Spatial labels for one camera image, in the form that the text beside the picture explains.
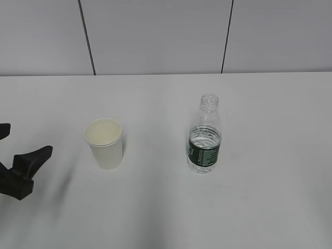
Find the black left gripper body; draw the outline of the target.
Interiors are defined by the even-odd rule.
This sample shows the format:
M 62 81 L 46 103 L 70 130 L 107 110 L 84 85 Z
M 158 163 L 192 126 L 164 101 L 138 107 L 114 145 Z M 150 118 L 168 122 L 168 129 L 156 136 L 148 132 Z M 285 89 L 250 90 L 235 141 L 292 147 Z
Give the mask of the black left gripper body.
M 6 168 L 1 163 L 1 194 L 22 200 L 33 191 L 34 181 L 21 171 Z

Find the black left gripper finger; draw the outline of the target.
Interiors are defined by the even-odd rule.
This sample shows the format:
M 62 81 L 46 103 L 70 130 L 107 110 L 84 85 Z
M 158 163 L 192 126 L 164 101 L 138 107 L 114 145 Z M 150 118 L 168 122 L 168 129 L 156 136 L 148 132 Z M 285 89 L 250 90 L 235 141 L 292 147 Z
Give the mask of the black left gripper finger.
M 1 123 L 0 124 L 0 140 L 8 137 L 10 135 L 11 124 Z
M 48 145 L 36 151 L 14 155 L 12 173 L 24 179 L 31 180 L 41 166 L 52 156 L 53 147 Z

